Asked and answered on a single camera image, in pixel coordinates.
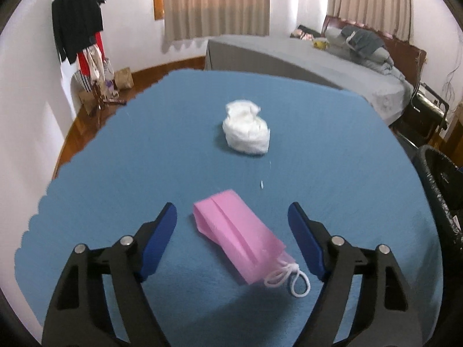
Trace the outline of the beige curtain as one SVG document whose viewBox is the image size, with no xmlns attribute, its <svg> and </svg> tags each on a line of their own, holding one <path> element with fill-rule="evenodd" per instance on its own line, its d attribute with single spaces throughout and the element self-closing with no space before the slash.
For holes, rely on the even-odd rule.
<svg viewBox="0 0 463 347">
<path fill-rule="evenodd" d="M 328 0 L 327 14 L 362 23 L 408 42 L 413 31 L 413 0 Z"/>
<path fill-rule="evenodd" d="M 269 34 L 270 0 L 163 0 L 168 42 Z"/>
</svg>

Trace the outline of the pink face mask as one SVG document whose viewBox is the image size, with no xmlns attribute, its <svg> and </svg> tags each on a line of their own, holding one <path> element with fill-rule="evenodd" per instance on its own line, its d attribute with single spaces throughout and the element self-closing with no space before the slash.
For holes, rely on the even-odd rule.
<svg viewBox="0 0 463 347">
<path fill-rule="evenodd" d="M 247 284 L 261 282 L 268 288 L 287 284 L 293 297 L 308 295 L 307 274 L 235 191 L 195 202 L 193 215 L 198 231 L 221 247 Z"/>
</svg>

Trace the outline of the black metal chair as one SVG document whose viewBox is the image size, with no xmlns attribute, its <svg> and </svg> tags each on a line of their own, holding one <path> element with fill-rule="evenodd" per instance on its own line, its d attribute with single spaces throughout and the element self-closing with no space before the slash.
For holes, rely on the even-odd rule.
<svg viewBox="0 0 463 347">
<path fill-rule="evenodd" d="M 447 129 L 450 105 L 432 88 L 419 82 L 403 114 L 392 125 L 392 131 L 412 147 L 428 144 L 435 133 Z"/>
</svg>

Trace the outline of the white crumpled tissue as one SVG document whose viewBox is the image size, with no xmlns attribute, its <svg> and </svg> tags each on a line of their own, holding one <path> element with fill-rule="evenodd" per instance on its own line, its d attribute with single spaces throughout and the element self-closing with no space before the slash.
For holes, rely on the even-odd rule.
<svg viewBox="0 0 463 347">
<path fill-rule="evenodd" d="M 259 116 L 260 107 L 250 100 L 237 99 L 225 106 L 222 129 L 227 145 L 242 154 L 265 155 L 271 131 Z"/>
</svg>

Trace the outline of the grey folded quilt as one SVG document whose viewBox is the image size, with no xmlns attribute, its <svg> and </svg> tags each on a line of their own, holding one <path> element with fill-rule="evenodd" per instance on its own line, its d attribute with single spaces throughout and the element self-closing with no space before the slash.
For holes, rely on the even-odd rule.
<svg viewBox="0 0 463 347">
<path fill-rule="evenodd" d="M 374 32 L 348 25 L 342 29 L 328 28 L 324 35 L 328 43 L 328 53 L 377 73 L 405 80 L 386 49 L 385 42 Z"/>
</svg>

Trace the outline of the black lined trash bin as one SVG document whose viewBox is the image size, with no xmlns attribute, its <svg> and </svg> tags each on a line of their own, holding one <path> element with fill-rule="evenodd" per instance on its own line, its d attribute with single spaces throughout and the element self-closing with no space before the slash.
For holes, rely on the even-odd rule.
<svg viewBox="0 0 463 347">
<path fill-rule="evenodd" d="M 429 145 L 418 149 L 412 163 L 432 209 L 442 251 L 462 256 L 462 172 Z"/>
</svg>

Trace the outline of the bed with grey sheet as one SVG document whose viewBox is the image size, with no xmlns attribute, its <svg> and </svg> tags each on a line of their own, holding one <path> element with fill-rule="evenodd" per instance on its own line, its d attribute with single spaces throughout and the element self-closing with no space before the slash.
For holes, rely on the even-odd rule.
<svg viewBox="0 0 463 347">
<path fill-rule="evenodd" d="M 362 96 L 391 125 L 405 111 L 413 86 L 295 38 L 222 35 L 206 48 L 207 71 L 239 71 L 287 77 Z"/>
</svg>

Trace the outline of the right beige curtain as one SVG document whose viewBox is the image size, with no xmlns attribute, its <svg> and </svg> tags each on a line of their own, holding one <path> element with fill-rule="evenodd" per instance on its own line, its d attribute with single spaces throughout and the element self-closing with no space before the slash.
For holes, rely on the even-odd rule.
<svg viewBox="0 0 463 347">
<path fill-rule="evenodd" d="M 327 14 L 362 23 L 408 42 L 413 31 L 413 0 L 328 0 Z"/>
</svg>

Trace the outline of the wooden coat rack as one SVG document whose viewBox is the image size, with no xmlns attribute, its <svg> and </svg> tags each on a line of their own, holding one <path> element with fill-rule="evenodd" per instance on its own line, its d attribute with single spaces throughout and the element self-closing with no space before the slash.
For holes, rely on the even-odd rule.
<svg viewBox="0 0 463 347">
<path fill-rule="evenodd" d="M 95 34 L 97 34 L 97 32 L 103 31 L 103 19 L 100 9 L 96 10 L 92 8 L 91 13 L 92 15 L 94 15 L 95 19 L 92 18 L 87 24 L 91 31 L 91 35 L 89 37 L 89 46 L 87 47 L 90 47 L 92 44 L 95 43 Z M 80 72 L 80 80 L 82 81 L 82 87 L 86 90 L 86 92 L 92 93 L 93 98 L 95 99 L 98 128 L 101 126 L 102 112 L 107 106 L 126 105 L 126 101 L 124 99 L 119 98 L 118 89 L 115 86 L 114 82 L 114 74 L 115 73 L 111 68 L 110 60 L 106 56 L 104 61 L 103 76 L 100 76 L 98 79 L 92 80 Z"/>
</svg>

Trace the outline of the yellow plush toy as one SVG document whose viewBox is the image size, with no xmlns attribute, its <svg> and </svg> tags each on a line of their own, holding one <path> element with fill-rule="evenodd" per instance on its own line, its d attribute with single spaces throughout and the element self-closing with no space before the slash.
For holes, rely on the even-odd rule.
<svg viewBox="0 0 463 347">
<path fill-rule="evenodd" d="M 314 40 L 312 43 L 315 49 L 326 50 L 329 47 L 329 43 L 321 40 Z"/>
</svg>

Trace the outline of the brown paper bag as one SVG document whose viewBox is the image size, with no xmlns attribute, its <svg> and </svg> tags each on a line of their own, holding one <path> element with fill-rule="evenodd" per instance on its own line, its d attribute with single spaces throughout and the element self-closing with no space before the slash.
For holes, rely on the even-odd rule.
<svg viewBox="0 0 463 347">
<path fill-rule="evenodd" d="M 125 67 L 115 72 L 114 82 L 117 89 L 131 89 L 134 86 L 132 72 L 129 67 Z"/>
</svg>

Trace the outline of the black jacket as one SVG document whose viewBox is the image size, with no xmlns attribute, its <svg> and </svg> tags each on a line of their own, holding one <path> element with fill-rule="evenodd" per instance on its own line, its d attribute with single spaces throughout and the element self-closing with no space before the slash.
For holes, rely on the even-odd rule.
<svg viewBox="0 0 463 347">
<path fill-rule="evenodd" d="M 103 0 L 53 0 L 52 21 L 56 50 L 62 62 L 73 64 L 78 53 L 97 43 L 103 31 Z"/>
</svg>

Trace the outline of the blue table cloth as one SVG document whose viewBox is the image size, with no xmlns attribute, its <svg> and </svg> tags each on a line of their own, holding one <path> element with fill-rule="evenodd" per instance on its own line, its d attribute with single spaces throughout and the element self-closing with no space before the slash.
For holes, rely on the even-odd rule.
<svg viewBox="0 0 463 347">
<path fill-rule="evenodd" d="M 260 107 L 271 131 L 265 155 L 225 140 L 225 106 Z M 361 248 L 387 244 L 410 284 L 422 337 L 434 331 L 443 294 L 440 243 L 414 166 L 361 96 L 261 74 L 175 71 L 119 109 L 63 166 L 15 254 L 15 276 L 39 322 L 78 243 L 105 248 L 153 221 L 170 202 L 173 236 L 143 289 L 173 346 L 292 346 L 319 296 L 247 285 L 192 214 L 196 201 L 234 190 L 304 259 L 287 210 Z"/>
</svg>

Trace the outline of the left beige curtain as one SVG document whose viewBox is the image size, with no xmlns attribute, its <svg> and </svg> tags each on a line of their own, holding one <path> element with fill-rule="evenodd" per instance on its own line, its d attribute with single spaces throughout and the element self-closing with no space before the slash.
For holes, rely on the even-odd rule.
<svg viewBox="0 0 463 347">
<path fill-rule="evenodd" d="M 270 0 L 163 0 L 168 42 L 269 34 Z"/>
</svg>

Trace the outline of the red hanging garment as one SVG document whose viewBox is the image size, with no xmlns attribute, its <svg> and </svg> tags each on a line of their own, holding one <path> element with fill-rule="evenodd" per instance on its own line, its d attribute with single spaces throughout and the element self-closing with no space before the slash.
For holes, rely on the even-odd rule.
<svg viewBox="0 0 463 347">
<path fill-rule="evenodd" d="M 95 43 L 78 53 L 80 72 L 92 80 L 104 75 L 105 52 L 101 32 L 94 36 Z"/>
</svg>

